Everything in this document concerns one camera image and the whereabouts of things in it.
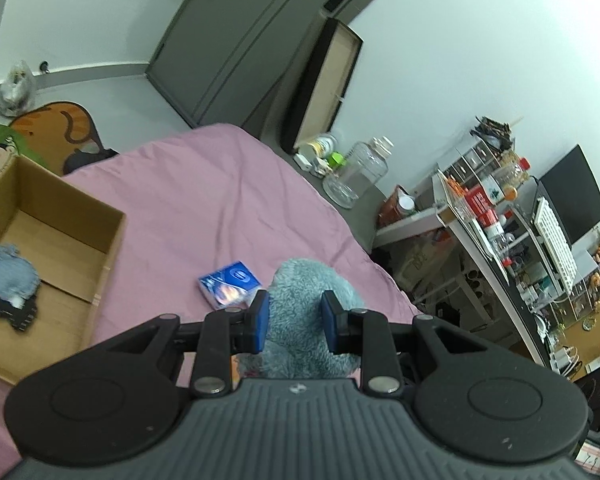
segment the blue box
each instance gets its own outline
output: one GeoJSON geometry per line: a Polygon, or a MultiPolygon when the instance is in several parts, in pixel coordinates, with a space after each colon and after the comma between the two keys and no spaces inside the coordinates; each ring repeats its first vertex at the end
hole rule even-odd
{"type": "Polygon", "coordinates": [[[239,303],[251,304],[262,287],[260,282],[242,262],[216,270],[198,278],[200,289],[206,300],[215,309],[226,308],[239,303]]]}

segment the blue gripper pad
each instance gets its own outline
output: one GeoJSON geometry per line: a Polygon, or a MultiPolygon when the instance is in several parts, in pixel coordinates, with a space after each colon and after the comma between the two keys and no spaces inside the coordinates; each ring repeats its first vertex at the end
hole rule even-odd
{"type": "Polygon", "coordinates": [[[252,353],[259,354],[264,349],[264,340],[269,330],[269,293],[266,290],[256,293],[249,307],[249,314],[254,315],[252,353]]]}
{"type": "Polygon", "coordinates": [[[335,297],[333,293],[322,293],[322,297],[320,298],[320,311],[322,313],[322,329],[324,330],[325,338],[327,338],[327,346],[329,347],[329,352],[334,353],[337,350],[338,340],[336,310],[339,307],[342,311],[342,307],[340,304],[333,304],[332,297],[335,297]]]}

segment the computer monitor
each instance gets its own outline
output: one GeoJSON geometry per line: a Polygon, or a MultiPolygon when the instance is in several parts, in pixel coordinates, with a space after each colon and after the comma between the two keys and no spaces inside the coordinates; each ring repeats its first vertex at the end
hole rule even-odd
{"type": "Polygon", "coordinates": [[[560,217],[565,235],[576,243],[600,222],[600,190],[580,145],[540,179],[560,217]]]}

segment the green cap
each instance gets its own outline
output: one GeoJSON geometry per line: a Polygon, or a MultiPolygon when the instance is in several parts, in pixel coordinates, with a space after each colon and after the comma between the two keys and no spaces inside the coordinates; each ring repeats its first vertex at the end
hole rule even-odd
{"type": "Polygon", "coordinates": [[[338,152],[331,153],[331,155],[329,155],[327,158],[327,164],[331,167],[332,170],[334,170],[338,166],[342,166],[344,162],[344,156],[338,152]]]}

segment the paper box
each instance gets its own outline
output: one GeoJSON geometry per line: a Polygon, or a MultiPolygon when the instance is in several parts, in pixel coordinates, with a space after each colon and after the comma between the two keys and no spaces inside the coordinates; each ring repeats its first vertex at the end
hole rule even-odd
{"type": "Polygon", "coordinates": [[[202,294],[215,308],[227,308],[240,303],[247,306],[261,289],[260,282],[242,262],[215,270],[198,278],[202,294]]]}
{"type": "Polygon", "coordinates": [[[15,244],[40,275],[38,314],[26,332],[0,319],[0,378],[21,378],[91,340],[122,241],[124,213],[23,156],[0,176],[0,243],[15,244]]]}

